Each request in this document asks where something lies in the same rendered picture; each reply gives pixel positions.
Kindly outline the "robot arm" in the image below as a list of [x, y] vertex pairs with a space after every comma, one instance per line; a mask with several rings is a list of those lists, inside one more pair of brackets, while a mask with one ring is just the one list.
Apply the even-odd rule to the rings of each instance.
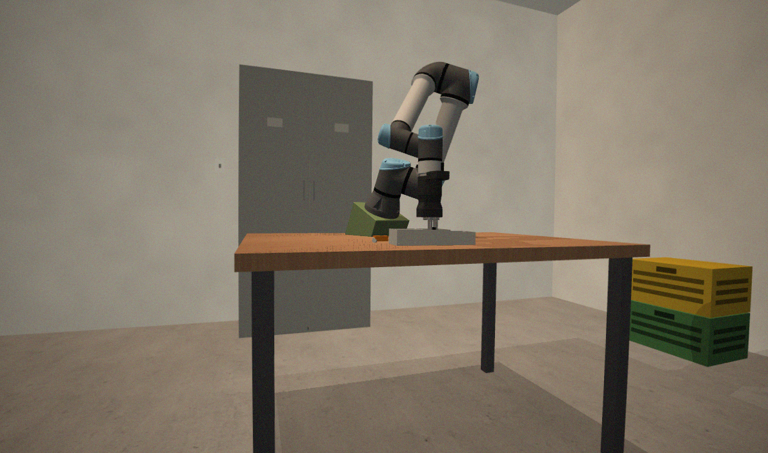
[[[470, 69], [445, 62], [433, 62], [421, 68], [411, 80], [411, 88], [391, 125], [381, 127], [378, 143], [413, 157], [418, 161], [445, 162], [461, 113], [474, 104], [479, 75]], [[423, 125], [411, 132], [429, 95], [441, 94], [441, 108], [435, 125]], [[443, 151], [443, 156], [442, 156]], [[385, 158], [376, 184], [365, 203], [374, 216], [397, 219], [401, 194], [418, 199], [418, 164]]]

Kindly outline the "beige three-compartment bin rack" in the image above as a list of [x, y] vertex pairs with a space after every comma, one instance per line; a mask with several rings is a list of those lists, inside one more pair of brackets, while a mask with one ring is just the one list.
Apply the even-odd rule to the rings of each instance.
[[420, 245], [474, 245], [476, 231], [451, 231], [448, 229], [389, 228], [389, 244], [395, 246]]

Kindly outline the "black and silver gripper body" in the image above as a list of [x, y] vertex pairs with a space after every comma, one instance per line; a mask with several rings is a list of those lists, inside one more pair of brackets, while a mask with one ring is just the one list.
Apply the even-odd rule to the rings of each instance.
[[445, 171], [445, 163], [442, 161], [418, 162], [416, 217], [443, 217], [442, 181], [449, 180], [449, 174], [449, 171]]

